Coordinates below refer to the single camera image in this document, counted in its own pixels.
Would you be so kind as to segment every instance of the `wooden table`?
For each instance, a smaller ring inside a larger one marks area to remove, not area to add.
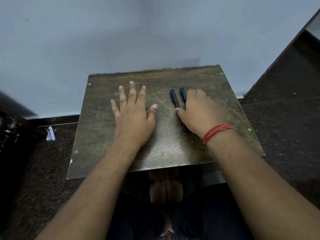
[[[185,134],[171,102],[169,91],[200,88],[221,108],[227,121],[260,155],[265,153],[254,134],[230,84],[219,65],[171,68],[110,74],[93,74],[83,99],[79,124],[67,178],[86,177],[113,141],[115,120],[110,100],[119,104],[119,85],[127,95],[129,81],[139,91],[147,91],[147,108],[158,104],[157,126],[150,141],[139,151],[129,171],[213,162],[202,140],[193,133]]]

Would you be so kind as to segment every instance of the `wooden board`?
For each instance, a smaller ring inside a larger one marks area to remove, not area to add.
[[[169,91],[200,88],[221,108],[227,121],[260,155],[255,136],[230,84],[219,65],[94,74],[88,78],[67,178],[86,177],[113,141],[115,120],[110,100],[119,104],[119,85],[128,95],[129,81],[147,91],[147,108],[158,104],[157,126],[150,141],[139,151],[129,171],[140,171],[212,162],[202,140],[185,134],[171,102]],[[183,102],[177,96],[182,107]]]

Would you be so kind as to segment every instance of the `black pen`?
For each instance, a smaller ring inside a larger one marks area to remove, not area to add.
[[[187,95],[186,95],[186,91],[184,90],[184,87],[181,87],[181,88],[179,89],[179,92],[180,92],[180,96],[181,96],[181,98],[182,98],[182,101],[183,101],[184,103],[186,103],[186,102],[187,102]]]
[[[176,93],[174,92],[173,89],[170,90],[170,97],[171,97],[171,101],[173,102],[174,106],[175,106],[176,108],[180,108],[180,107],[179,107],[178,100],[177,100]],[[189,130],[188,130],[188,128],[186,127],[186,125],[185,125],[184,123],[182,123],[182,121],[181,121],[181,125],[182,125],[183,132],[184,132],[184,133],[188,133]]]

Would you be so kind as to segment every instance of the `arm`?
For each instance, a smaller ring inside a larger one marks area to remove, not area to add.
[[[106,239],[125,175],[156,125],[157,105],[146,114],[146,87],[138,99],[133,82],[130,88],[127,101],[123,87],[119,87],[120,110],[111,101],[116,120],[114,142],[37,240]]]
[[[189,90],[183,123],[201,139],[226,123],[202,90]],[[255,239],[318,239],[320,211],[281,178],[233,129],[207,143]]]

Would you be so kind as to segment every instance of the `red bracelet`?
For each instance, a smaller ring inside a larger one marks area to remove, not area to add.
[[[226,129],[233,129],[233,127],[231,125],[229,125],[228,123],[225,123],[225,124],[217,125],[217,126],[213,127],[212,129],[210,129],[202,139],[204,145],[206,145],[207,142],[210,141],[210,139],[214,135],[216,135],[220,131],[224,131]]]

